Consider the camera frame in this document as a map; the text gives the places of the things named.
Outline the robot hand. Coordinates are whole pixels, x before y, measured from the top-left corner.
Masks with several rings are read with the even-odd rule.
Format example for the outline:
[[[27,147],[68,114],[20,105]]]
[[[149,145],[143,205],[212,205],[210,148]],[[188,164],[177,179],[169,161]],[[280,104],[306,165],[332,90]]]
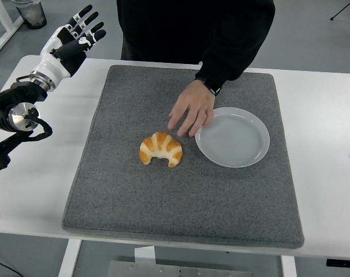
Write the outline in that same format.
[[[98,17],[91,10],[92,5],[86,6],[55,30],[40,52],[39,65],[29,75],[31,82],[52,91],[78,71],[87,52],[106,35],[103,22],[89,28]]]

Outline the person's hand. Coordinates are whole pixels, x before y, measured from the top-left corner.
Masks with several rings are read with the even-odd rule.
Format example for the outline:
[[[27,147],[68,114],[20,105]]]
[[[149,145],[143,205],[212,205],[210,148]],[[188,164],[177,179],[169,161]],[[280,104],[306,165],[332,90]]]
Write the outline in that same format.
[[[200,81],[194,80],[179,95],[170,114],[167,128],[174,129],[182,116],[187,116],[178,129],[177,134],[183,136],[188,133],[193,137],[202,126],[207,126],[214,116],[215,96]]]

